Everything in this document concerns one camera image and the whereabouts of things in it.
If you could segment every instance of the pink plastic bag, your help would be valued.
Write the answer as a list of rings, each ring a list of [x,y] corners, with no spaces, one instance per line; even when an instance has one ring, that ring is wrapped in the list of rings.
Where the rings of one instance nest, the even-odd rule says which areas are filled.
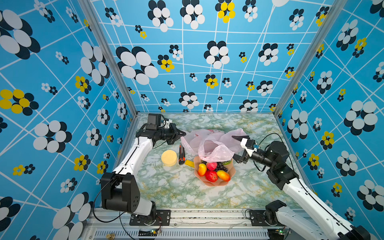
[[[186,152],[198,155],[206,162],[229,161],[235,153],[242,150],[240,142],[232,136],[245,136],[242,128],[224,133],[219,130],[199,129],[187,132],[181,137],[181,143]]]

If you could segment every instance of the round sponge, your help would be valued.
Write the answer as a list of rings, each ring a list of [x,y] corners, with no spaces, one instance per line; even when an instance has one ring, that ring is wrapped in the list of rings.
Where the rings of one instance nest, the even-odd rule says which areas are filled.
[[[167,150],[161,155],[161,161],[165,166],[171,167],[177,162],[177,154],[173,150]]]

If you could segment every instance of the yellow sponge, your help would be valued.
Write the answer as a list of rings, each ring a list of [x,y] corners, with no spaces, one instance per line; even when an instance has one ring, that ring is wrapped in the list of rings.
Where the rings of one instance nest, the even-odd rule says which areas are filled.
[[[192,161],[186,160],[184,164],[192,168],[195,168],[195,164]]]
[[[171,167],[177,162],[177,154],[173,150],[167,150],[161,155],[161,160],[164,166]]]

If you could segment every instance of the green marble surface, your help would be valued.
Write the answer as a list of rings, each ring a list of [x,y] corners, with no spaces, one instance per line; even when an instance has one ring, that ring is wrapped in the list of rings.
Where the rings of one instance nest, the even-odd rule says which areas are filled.
[[[182,131],[196,129],[217,129],[225,132],[243,128],[257,143],[269,133],[281,134],[272,114],[163,114],[171,119]],[[146,123],[147,114],[141,114],[139,128]],[[268,136],[261,144],[264,148],[279,137]],[[174,145],[153,149],[140,168],[136,181],[142,197],[152,200],[159,208],[264,208],[265,205],[281,200],[291,208],[301,208],[291,197],[270,182],[266,172],[259,172],[251,161],[247,164],[234,162],[236,174],[226,186],[208,187],[194,174],[194,169],[179,165],[165,167],[161,154],[172,149],[179,152],[178,140]],[[185,159],[193,161],[187,154]],[[295,162],[295,171],[299,173]]]

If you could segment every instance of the wall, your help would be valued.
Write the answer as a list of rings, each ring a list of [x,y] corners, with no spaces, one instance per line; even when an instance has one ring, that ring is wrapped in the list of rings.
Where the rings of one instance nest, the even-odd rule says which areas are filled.
[[[0,10],[0,239],[77,239],[131,115],[77,1]]]
[[[347,2],[278,117],[311,188],[382,239],[384,15],[375,2]]]
[[[91,1],[142,112],[273,111],[332,3]]]

